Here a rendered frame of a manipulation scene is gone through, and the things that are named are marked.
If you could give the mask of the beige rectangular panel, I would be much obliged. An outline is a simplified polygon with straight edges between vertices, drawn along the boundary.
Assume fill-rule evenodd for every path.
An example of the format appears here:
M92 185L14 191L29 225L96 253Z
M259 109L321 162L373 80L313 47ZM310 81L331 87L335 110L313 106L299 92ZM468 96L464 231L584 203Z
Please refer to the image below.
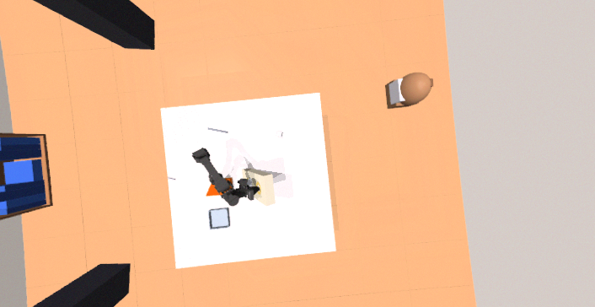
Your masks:
M243 178L252 179L252 186L260 186L260 191L254 194L255 199L266 206L276 203L272 174L251 168L242 171Z

